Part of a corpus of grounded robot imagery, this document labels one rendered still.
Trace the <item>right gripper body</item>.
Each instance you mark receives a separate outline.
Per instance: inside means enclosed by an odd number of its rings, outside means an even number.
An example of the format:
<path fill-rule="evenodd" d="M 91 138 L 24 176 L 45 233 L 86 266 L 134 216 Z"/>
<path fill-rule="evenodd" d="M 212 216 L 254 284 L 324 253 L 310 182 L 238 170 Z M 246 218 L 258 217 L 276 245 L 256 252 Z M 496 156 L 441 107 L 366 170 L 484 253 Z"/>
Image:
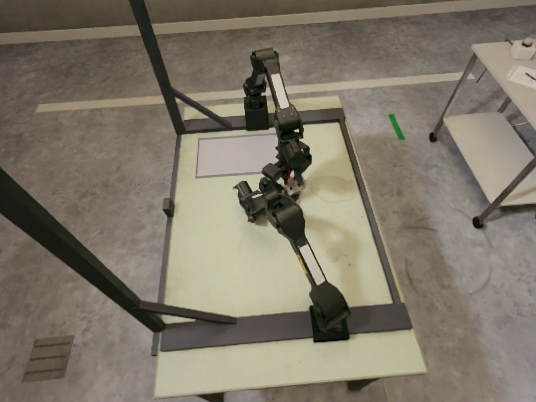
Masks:
<path fill-rule="evenodd" d="M 265 180 L 268 180 L 268 178 L 267 178 L 266 176 L 265 176 L 265 177 L 262 177 L 262 178 L 260 179 L 260 182 L 259 182 L 259 189 L 260 189 L 261 192 L 264 192 L 264 191 L 265 191 L 265 190 L 264 190 L 264 187 L 261 185 L 262 182 L 265 181 Z M 274 204 L 274 205 L 268 207 L 268 209 L 269 209 L 269 210 L 272 209 L 272 208 L 276 209 L 277 206 L 279 206 L 279 207 L 281 208 L 281 207 L 283 207 L 283 206 L 285 206 L 285 205 L 284 205 L 284 204 L 281 204 L 280 202 L 278 202 L 278 203 L 276 203 L 276 204 Z M 265 210 L 265 208 L 264 208 L 264 213 L 266 214 L 266 210 Z"/>

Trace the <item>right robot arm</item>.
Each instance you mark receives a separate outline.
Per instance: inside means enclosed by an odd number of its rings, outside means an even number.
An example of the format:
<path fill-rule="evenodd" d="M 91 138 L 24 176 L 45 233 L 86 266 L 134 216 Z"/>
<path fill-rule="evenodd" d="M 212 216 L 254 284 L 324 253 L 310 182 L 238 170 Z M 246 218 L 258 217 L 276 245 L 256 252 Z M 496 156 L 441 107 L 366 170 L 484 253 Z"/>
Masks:
<path fill-rule="evenodd" d="M 309 297 L 314 305 L 313 311 L 320 333 L 341 332 L 341 321 L 351 312 L 344 295 L 327 281 L 306 238 L 306 222 L 301 207 L 292 197 L 280 194 L 283 189 L 278 182 L 268 179 L 261 185 L 264 192 L 253 192 L 247 181 L 241 181 L 233 187 L 239 204 L 248 217 L 247 221 L 254 223 L 257 220 L 255 216 L 263 213 L 265 208 L 267 220 L 280 235 L 289 240 L 311 285 Z M 285 206 L 273 211 L 271 215 L 268 207 L 278 202 Z"/>

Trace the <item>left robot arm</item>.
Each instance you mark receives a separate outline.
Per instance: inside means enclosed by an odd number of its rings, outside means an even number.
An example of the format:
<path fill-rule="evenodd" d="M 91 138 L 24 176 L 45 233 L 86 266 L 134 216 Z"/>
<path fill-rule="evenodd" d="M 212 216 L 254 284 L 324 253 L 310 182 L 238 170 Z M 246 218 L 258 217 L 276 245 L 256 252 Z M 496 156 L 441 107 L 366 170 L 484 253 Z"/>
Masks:
<path fill-rule="evenodd" d="M 312 164 L 312 155 L 304 154 L 299 143 L 299 139 L 304 138 L 304 127 L 296 107 L 289 102 L 280 72 L 279 53 L 273 52 L 272 47 L 256 50 L 252 51 L 250 60 L 253 72 L 243 84 L 245 95 L 248 96 L 248 108 L 263 108 L 262 93 L 266 93 L 267 82 L 264 79 L 266 76 L 276 109 L 274 127 L 278 147 L 283 151 L 287 160 L 285 166 L 291 167 L 297 175 L 301 175 Z M 293 131 L 297 129 L 299 132 Z"/>

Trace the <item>red and black nut driver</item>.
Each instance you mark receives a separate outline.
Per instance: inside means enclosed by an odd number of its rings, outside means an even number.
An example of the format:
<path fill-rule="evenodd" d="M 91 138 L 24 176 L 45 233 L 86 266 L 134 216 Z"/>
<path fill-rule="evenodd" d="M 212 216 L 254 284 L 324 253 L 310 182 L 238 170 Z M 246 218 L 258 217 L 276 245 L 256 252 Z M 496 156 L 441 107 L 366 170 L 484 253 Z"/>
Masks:
<path fill-rule="evenodd" d="M 288 184 L 288 179 L 291 178 L 291 176 L 290 176 L 290 167 L 289 167 L 289 168 L 286 167 L 286 169 L 287 169 L 289 172 L 286 173 L 286 175 L 285 175 L 285 179 L 283 179 L 285 185 Z"/>

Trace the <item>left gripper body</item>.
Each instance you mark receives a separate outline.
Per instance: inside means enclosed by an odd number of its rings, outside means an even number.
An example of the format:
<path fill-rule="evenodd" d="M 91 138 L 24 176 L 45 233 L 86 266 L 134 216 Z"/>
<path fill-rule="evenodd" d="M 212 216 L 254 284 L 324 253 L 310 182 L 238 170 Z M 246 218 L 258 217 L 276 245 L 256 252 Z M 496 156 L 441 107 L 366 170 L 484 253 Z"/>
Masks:
<path fill-rule="evenodd" d="M 310 147 L 308 145 L 301 142 L 300 140 L 299 143 L 302 147 L 304 154 L 310 153 Z M 285 165 L 287 161 L 283 151 L 278 147 L 278 145 L 275 147 L 275 149 L 278 151 L 276 158 L 279 160 L 275 163 L 276 166 L 272 163 L 269 163 L 264 168 L 262 168 L 262 174 L 273 182 L 276 182 L 282 177 L 283 173 L 286 171 Z"/>

